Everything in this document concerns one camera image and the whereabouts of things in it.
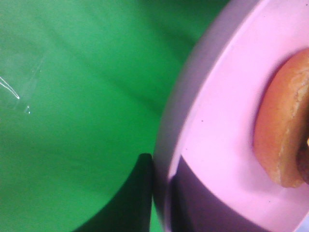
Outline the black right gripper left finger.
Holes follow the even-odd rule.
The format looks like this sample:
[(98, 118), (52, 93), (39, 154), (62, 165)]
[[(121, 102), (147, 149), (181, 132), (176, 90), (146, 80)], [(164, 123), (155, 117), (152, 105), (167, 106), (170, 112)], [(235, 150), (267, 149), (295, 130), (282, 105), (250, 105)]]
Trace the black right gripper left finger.
[(143, 153), (112, 199), (77, 232), (148, 232), (152, 210), (153, 160)]

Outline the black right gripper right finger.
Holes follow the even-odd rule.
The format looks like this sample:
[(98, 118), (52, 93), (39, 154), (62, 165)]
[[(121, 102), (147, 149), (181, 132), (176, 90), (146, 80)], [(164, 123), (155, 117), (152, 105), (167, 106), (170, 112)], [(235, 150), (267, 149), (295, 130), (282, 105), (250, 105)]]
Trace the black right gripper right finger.
[(266, 232), (217, 198), (180, 157), (169, 185), (173, 232)]

